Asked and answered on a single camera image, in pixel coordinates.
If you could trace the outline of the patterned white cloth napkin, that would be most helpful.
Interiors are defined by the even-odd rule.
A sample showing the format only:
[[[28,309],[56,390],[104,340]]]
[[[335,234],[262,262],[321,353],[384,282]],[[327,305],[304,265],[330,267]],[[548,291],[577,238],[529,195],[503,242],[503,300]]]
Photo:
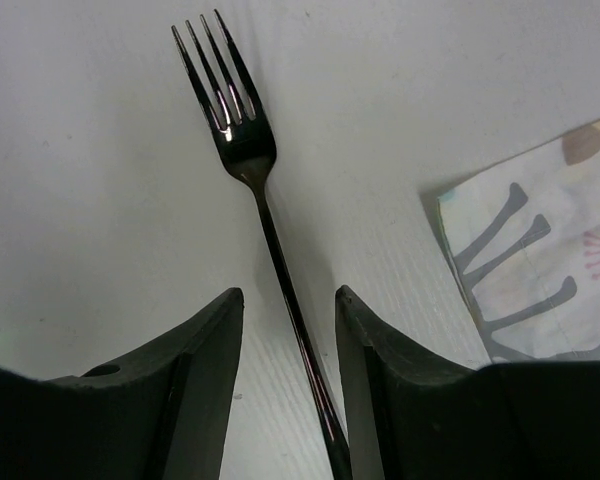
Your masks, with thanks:
[[[600,120],[451,188],[437,218],[492,361],[600,360]]]

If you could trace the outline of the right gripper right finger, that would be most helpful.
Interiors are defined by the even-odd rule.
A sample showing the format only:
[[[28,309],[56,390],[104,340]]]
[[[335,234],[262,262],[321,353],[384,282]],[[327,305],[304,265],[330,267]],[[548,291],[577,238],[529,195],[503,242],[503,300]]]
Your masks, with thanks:
[[[335,327],[357,479],[600,479],[600,361],[456,364],[350,288]]]

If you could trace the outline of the black fork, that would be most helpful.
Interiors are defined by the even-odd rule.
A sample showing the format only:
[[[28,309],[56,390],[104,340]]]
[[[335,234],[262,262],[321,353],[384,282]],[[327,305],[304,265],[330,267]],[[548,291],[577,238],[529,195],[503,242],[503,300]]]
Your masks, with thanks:
[[[353,477],[348,441],[338,418],[335,402],[322,372],[279,241],[266,194],[267,180],[277,159],[277,145],[255,83],[219,11],[214,12],[235,71],[231,72],[204,16],[205,36],[222,74],[217,78],[190,21],[185,22],[208,86],[198,74],[176,26],[171,33],[187,77],[209,126],[220,161],[226,172],[252,193],[264,238],[286,305],[300,357],[308,379],[332,476]]]

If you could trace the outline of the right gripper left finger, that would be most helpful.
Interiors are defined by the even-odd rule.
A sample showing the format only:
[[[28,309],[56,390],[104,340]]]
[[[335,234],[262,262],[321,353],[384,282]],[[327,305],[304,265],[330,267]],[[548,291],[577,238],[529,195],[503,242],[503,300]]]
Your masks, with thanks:
[[[0,368],[0,479],[215,479],[241,353],[244,297],[80,376]]]

